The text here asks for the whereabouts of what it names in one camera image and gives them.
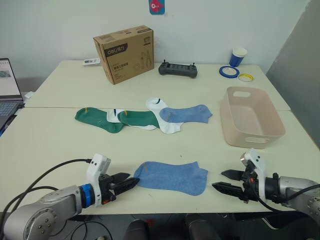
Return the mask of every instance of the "paper cup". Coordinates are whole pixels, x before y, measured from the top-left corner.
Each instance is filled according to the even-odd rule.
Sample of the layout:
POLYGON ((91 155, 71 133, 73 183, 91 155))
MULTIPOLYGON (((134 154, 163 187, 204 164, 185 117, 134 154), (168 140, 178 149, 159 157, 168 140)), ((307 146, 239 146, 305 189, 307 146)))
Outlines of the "paper cup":
POLYGON ((245 48, 235 47, 232 50, 232 55, 230 58, 229 65, 232 67, 238 67, 240 65, 242 59, 244 59, 244 57, 247 53, 248 53, 248 51, 245 48))

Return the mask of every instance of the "yellow tape roll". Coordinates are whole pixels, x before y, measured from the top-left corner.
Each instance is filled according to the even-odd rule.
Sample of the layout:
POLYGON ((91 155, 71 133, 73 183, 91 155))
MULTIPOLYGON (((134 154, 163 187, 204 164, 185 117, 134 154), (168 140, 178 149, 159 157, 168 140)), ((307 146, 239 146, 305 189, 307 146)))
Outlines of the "yellow tape roll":
POLYGON ((251 82, 254 80, 254 77, 247 73, 242 73, 238 75, 238 79, 242 82, 251 82))

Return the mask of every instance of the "basket handle hole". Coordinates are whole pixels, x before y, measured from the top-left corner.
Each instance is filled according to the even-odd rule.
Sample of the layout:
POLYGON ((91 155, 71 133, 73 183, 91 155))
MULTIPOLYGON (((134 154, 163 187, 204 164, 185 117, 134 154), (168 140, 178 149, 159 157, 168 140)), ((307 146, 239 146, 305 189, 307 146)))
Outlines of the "basket handle hole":
POLYGON ((242 97, 242 98, 248 98, 250 97, 251 93, 248 91, 235 91, 233 93, 234 97, 242 97))
POLYGON ((257 144, 265 144, 269 142, 269 139, 267 138, 258 138, 258 137, 251 137, 251 136, 246 137, 244 140, 249 143, 257 143, 257 144))

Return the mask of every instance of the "laptop screen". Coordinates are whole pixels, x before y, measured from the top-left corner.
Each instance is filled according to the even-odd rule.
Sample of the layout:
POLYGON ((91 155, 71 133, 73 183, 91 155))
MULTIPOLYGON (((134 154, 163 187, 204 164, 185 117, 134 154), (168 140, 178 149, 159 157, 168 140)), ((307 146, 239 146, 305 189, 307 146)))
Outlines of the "laptop screen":
POLYGON ((20 100, 21 94, 8 59, 0 59, 0 100, 20 100))

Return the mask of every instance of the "sock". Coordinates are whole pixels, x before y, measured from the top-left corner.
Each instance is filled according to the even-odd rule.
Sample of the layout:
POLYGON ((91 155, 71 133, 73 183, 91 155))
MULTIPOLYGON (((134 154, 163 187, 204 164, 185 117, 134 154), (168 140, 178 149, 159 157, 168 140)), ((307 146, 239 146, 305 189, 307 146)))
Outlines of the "sock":
POLYGON ((138 185, 141 187, 174 190, 193 196, 204 192, 207 175, 208 171, 199 168, 196 161, 183 165, 147 161, 134 173, 134 177, 140 179, 138 185))
MULTIPOLYGON (((124 110, 123 109, 118 109, 118 108, 115 108, 115 109, 112 109, 110 111, 107 112, 107 115, 106 115, 106 120, 110 123, 121 123, 121 121, 119 121, 118 119, 118 114, 123 112, 124 110)), ((154 125, 144 125, 144 126, 140 126, 140 125, 131 125, 131 124, 128 124, 129 126, 131 127, 135 127, 135 128, 140 128, 140 129, 145 129, 145 130, 153 130, 153 129, 156 129, 157 127, 154 126, 154 125)))
POLYGON ((90 124, 104 130, 109 133, 116 134, 124 127, 122 122, 113 123, 107 121, 107 113, 94 107, 85 107, 76 112, 74 117, 76 120, 90 124))
POLYGON ((118 114, 121 123, 133 126, 159 127, 156 116, 152 111, 122 111, 118 114))
POLYGON ((167 108, 167 104, 165 104, 164 101, 162 101, 160 98, 157 97, 151 97, 146 101, 146 107, 152 111, 159 123, 160 129, 165 134, 173 134, 175 132, 180 132, 180 126, 183 124, 183 122, 180 123, 171 123, 166 122, 160 117, 160 111, 164 108, 167 108))
POLYGON ((208 123, 211 116, 212 113, 208 107, 203 104, 181 109, 166 107, 160 111, 160 117, 168 123, 208 123))

